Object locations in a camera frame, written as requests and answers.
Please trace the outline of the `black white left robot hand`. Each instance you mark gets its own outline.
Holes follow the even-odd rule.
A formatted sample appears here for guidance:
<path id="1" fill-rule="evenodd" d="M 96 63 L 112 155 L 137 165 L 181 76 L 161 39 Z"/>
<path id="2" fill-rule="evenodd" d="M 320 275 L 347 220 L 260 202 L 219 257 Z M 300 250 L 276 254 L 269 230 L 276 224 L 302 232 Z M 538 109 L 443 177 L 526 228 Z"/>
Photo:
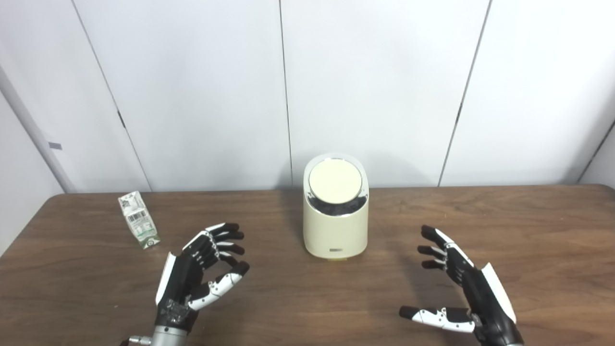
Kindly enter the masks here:
<path id="1" fill-rule="evenodd" d="M 169 253 L 155 302 L 155 327 L 165 332 L 189 334 L 201 309 L 213 304 L 244 278 L 250 265 L 234 256 L 245 237 L 237 223 L 220 223 L 198 232 L 180 254 Z"/>

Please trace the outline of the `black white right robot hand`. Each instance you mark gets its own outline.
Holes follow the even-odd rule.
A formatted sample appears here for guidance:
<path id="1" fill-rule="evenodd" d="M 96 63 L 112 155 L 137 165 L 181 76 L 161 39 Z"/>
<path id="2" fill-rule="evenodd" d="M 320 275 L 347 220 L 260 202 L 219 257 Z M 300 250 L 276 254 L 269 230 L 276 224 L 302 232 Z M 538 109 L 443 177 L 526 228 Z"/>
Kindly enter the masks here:
<path id="1" fill-rule="evenodd" d="M 421 236 L 433 246 L 418 246 L 420 254 L 433 256 L 422 261 L 424 269 L 442 270 L 462 288 L 467 308 L 417 308 L 402 305 L 401 318 L 435 328 L 473 334 L 481 346 L 523 346 L 517 318 L 509 296 L 490 263 L 479 269 L 448 235 L 423 225 Z"/>

